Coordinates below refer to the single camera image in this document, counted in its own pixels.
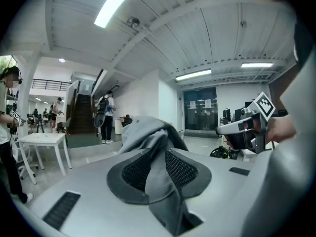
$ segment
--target gray cloth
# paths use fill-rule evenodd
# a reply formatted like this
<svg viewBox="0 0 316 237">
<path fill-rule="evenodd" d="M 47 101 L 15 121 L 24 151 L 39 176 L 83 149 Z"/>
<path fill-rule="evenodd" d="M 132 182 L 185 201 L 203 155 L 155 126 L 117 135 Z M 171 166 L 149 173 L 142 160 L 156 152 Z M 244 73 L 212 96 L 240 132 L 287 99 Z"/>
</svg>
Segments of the gray cloth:
<svg viewBox="0 0 316 237">
<path fill-rule="evenodd" d="M 151 171 L 145 185 L 150 203 L 169 196 L 175 186 L 165 168 L 165 151 L 170 148 L 188 150 L 175 128 L 153 117 L 135 117 L 132 124 L 123 128 L 122 141 L 119 154 L 150 149 Z"/>
</svg>

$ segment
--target headphones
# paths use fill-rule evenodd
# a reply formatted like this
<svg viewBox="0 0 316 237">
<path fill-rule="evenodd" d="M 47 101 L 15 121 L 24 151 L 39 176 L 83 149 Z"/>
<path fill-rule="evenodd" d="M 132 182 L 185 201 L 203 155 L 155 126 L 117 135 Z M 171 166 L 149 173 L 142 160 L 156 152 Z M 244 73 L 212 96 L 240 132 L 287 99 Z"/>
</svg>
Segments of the headphones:
<svg viewBox="0 0 316 237">
<path fill-rule="evenodd" d="M 16 66 L 13 66 L 13 67 L 10 67 L 10 68 L 5 68 L 4 70 L 3 70 L 3 72 L 1 73 L 1 75 L 0 75 L 0 80 L 2 80 L 3 78 L 5 78 L 7 75 L 9 75 L 9 74 L 12 74 L 12 69 L 13 68 L 17 68 L 18 69 L 18 71 L 19 71 L 19 75 L 18 75 L 18 81 L 19 81 L 19 84 L 22 84 L 22 81 L 23 81 L 23 79 L 22 79 L 22 74 L 21 74 L 21 71 L 20 71 L 20 69 L 18 68 L 18 67 L 16 67 Z"/>
</svg>

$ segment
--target ceiling light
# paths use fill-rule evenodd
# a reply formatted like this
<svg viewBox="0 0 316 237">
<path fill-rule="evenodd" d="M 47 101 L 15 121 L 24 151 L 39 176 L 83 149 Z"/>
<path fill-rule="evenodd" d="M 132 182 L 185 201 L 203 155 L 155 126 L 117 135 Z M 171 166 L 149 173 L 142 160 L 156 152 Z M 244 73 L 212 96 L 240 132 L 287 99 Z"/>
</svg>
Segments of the ceiling light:
<svg viewBox="0 0 316 237">
<path fill-rule="evenodd" d="M 124 0 L 106 0 L 102 6 L 94 24 L 105 28 L 115 11 L 124 2 Z"/>
<path fill-rule="evenodd" d="M 184 79 L 188 79 L 188 78 L 192 78 L 192 77 L 204 76 L 204 75 L 207 75 L 210 73 L 212 73 L 212 71 L 210 69 L 203 70 L 203 71 L 199 71 L 199 72 L 195 72 L 195 73 L 186 74 L 183 76 L 176 77 L 176 80 L 180 81 L 180 80 L 184 80 Z"/>
<path fill-rule="evenodd" d="M 273 63 L 265 62 L 265 63 L 243 63 L 242 68 L 269 68 L 273 65 Z"/>
</svg>

